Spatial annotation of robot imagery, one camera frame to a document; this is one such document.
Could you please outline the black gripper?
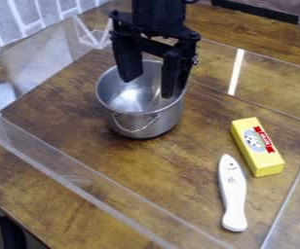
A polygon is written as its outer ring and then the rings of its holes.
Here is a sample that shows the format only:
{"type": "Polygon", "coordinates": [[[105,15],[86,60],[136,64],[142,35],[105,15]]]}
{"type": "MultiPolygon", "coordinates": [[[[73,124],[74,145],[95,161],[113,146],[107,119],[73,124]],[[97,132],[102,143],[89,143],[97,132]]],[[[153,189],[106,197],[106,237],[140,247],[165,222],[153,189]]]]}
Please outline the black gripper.
{"type": "Polygon", "coordinates": [[[132,10],[110,13],[111,41],[122,80],[142,73],[142,54],[164,57],[162,97],[170,99],[186,83],[201,35],[185,25],[186,7],[200,0],[130,0],[132,10]]]}

